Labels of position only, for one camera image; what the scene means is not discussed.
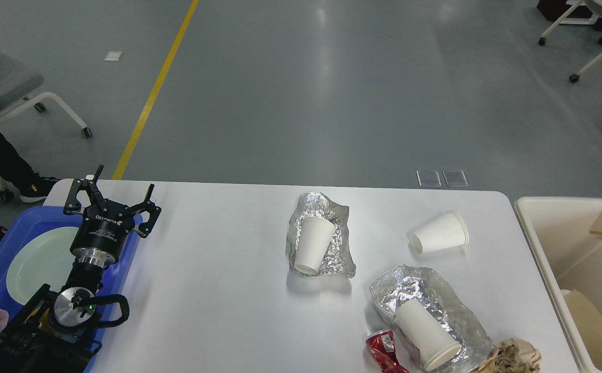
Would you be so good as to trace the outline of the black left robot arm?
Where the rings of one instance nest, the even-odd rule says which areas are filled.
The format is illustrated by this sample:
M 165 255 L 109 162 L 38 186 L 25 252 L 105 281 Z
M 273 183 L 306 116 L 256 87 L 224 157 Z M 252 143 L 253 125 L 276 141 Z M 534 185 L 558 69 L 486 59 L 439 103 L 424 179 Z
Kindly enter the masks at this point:
M 69 247 L 69 276 L 58 291 L 43 284 L 5 326 L 0 372 L 83 372 L 102 347 L 96 331 L 128 320 L 128 300 L 102 280 L 120 262 L 130 233 L 149 236 L 161 208 L 152 201 L 154 184 L 133 206 L 105 198 L 97 186 L 103 169 L 72 182 L 63 213 L 82 222 Z

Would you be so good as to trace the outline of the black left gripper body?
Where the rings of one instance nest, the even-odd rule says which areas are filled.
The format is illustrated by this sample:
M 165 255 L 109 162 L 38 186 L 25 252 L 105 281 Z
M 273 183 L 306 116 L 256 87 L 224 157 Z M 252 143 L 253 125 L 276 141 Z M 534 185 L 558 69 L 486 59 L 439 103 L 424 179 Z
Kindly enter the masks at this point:
M 134 228 L 133 217 L 115 220 L 97 214 L 84 216 L 70 253 L 81 264 L 107 268 L 119 261 L 127 236 Z

